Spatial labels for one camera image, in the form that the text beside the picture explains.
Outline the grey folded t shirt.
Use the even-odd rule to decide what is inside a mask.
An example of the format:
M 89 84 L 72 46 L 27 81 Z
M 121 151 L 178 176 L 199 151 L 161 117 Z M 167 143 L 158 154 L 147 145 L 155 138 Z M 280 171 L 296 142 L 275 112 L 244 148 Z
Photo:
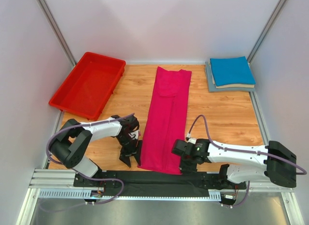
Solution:
M 211 67 L 208 62 L 205 63 L 205 75 L 207 78 L 208 83 L 208 90 L 209 92 L 254 92 L 255 88 L 245 88 L 245 87 L 228 87 L 228 88 L 216 88 L 215 84 L 213 83 L 213 77 L 211 73 Z

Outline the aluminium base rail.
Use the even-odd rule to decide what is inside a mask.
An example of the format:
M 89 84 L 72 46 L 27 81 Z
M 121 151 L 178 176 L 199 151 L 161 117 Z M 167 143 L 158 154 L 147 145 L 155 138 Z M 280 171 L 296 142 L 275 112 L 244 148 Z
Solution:
M 227 197 L 241 200 L 246 191 L 291 193 L 291 188 L 270 181 L 220 184 L 215 172 L 167 175 L 149 171 L 113 171 L 103 173 L 103 181 L 83 180 L 73 170 L 36 169 L 29 188 L 39 198 L 73 198 L 91 201 L 112 197 L 122 200 L 220 201 Z

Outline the right frame post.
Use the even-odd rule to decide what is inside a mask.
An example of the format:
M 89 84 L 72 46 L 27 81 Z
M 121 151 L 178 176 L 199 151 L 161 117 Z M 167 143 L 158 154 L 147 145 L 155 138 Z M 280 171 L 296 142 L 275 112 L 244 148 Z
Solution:
M 259 48 L 261 47 L 262 43 L 264 42 L 265 38 L 267 37 L 268 33 L 274 26 L 275 22 L 277 21 L 278 17 L 280 16 L 282 10 L 284 9 L 286 3 L 288 0 L 279 0 L 278 3 L 276 4 L 274 10 L 270 14 L 270 17 L 268 18 L 265 26 L 263 27 L 260 35 L 258 36 L 257 41 L 255 42 L 252 50 L 250 51 L 248 57 L 247 57 L 247 62 L 251 64 L 253 61 L 254 57 L 256 56 Z

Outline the red plastic bin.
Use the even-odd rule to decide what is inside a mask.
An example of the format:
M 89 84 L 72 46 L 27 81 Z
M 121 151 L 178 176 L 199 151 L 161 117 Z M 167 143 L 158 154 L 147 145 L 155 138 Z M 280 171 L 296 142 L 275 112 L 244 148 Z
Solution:
M 49 100 L 61 111 L 96 121 L 125 71 L 121 59 L 86 52 Z

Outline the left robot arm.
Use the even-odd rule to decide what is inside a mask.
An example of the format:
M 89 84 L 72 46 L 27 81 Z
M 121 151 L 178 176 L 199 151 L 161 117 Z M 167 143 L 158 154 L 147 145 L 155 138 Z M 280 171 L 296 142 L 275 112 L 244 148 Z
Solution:
M 141 163 L 140 124 L 134 114 L 124 117 L 113 115 L 106 120 L 81 123 L 68 120 L 46 145 L 46 155 L 51 162 L 64 165 L 76 172 L 75 187 L 103 187 L 107 182 L 101 168 L 86 157 L 89 144 L 106 137 L 116 138 L 121 146 L 119 159 L 128 167 L 130 158 Z

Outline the beige folded t shirt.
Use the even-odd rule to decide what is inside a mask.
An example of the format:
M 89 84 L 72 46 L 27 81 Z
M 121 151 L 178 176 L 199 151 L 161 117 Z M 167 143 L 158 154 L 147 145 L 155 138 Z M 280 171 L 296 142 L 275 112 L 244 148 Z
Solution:
M 212 83 L 214 84 L 215 88 L 217 88 L 217 89 L 233 88 L 233 87 L 242 87 L 242 88 L 254 88 L 255 87 L 254 84 L 226 84 L 226 85 L 223 85 L 223 86 L 217 86 L 215 79 L 214 79 L 214 75 L 212 73 L 212 69 L 211 69 L 211 77 L 212 77 Z

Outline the magenta t shirt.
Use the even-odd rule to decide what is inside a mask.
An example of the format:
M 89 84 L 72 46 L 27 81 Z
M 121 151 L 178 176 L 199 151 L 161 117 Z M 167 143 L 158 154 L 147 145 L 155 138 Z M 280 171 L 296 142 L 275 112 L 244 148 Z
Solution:
M 180 160 L 172 153 L 184 140 L 191 71 L 158 67 L 142 139 L 139 168 L 179 175 Z

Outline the left frame post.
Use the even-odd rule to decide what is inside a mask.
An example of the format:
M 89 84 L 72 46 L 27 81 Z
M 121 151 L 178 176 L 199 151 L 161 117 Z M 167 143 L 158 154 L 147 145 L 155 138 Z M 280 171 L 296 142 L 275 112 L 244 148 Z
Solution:
M 67 56 L 69 62 L 75 66 L 77 64 L 77 61 L 75 60 L 59 26 L 58 26 L 58 23 L 56 22 L 55 20 L 55 17 L 53 16 L 52 14 L 52 11 L 50 9 L 50 7 L 48 6 L 48 3 L 46 0 L 36 0 L 37 3 L 39 4 L 45 18 L 47 19 L 48 23 L 50 24 L 57 40 L 59 41 L 60 43 L 60 46 L 62 47 L 65 55 Z

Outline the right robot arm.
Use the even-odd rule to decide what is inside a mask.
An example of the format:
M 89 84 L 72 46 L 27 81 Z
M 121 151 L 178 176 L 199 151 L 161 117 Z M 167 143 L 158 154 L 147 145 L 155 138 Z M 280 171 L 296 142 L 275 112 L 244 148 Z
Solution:
M 176 140 L 172 153 L 181 157 L 182 172 L 194 172 L 204 163 L 221 163 L 219 180 L 223 182 L 269 180 L 278 186 L 296 187 L 296 155 L 278 141 L 242 146 L 190 138 Z

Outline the frame post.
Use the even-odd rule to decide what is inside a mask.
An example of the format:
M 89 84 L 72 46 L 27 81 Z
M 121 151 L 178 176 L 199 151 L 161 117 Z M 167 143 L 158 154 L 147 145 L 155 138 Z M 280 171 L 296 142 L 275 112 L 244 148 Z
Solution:
M 56 22 L 55 20 L 55 17 L 53 16 L 52 14 L 52 11 L 50 9 L 50 7 L 48 6 L 48 3 L 46 0 L 36 0 L 37 3 L 39 4 L 45 18 L 47 19 L 48 23 L 50 24 L 57 40 L 59 41 L 60 43 L 60 46 L 62 47 L 65 55 L 67 56 L 69 62 L 75 66 L 77 64 L 77 61 L 75 60 L 59 26 L 58 26 L 58 23 Z
M 261 47 L 262 43 L 264 42 L 265 38 L 267 37 L 268 33 L 274 26 L 275 22 L 277 21 L 278 17 L 280 16 L 282 10 L 284 9 L 286 3 L 288 0 L 279 0 L 278 3 L 276 4 L 274 10 L 270 14 L 270 17 L 268 18 L 265 26 L 263 27 L 260 35 L 258 36 L 257 41 L 255 42 L 252 50 L 250 51 L 248 57 L 247 57 L 247 62 L 251 64 L 253 61 L 254 57 L 256 56 L 259 48 Z

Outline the blue folded t shirt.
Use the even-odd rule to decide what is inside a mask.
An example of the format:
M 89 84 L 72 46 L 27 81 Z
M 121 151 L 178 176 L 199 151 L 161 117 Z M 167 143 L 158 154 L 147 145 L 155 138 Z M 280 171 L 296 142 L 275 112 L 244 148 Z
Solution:
M 210 66 L 217 86 L 226 84 L 256 84 L 245 56 L 211 58 Z

